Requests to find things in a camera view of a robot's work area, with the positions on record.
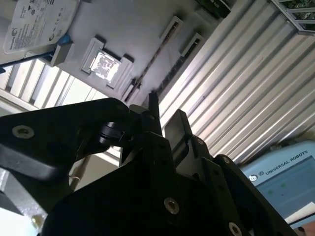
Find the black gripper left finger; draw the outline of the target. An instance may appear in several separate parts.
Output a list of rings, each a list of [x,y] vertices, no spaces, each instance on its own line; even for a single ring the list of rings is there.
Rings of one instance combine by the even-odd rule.
[[[87,214],[112,207],[161,208],[179,215],[179,199],[162,185],[162,170],[170,167],[169,143],[161,137],[158,95],[148,95],[147,107],[127,107],[120,100],[59,106],[0,119],[0,206],[23,216],[61,211]],[[74,163],[116,146],[121,164],[135,153],[137,166],[121,169],[73,191],[68,173]]]

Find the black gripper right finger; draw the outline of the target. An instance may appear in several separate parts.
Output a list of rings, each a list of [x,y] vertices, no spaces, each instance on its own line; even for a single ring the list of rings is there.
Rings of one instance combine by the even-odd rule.
[[[196,179],[210,193],[197,207],[204,213],[206,203],[214,212],[211,232],[219,236],[295,236],[263,195],[226,155],[213,157],[199,137],[193,135],[187,115],[177,110],[165,127],[175,169]]]

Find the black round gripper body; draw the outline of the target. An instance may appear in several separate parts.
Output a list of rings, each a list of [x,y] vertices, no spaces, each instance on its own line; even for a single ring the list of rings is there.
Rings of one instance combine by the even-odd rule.
[[[44,236],[217,236],[198,210],[207,187],[176,171],[169,142],[146,137],[128,163],[60,201]]]

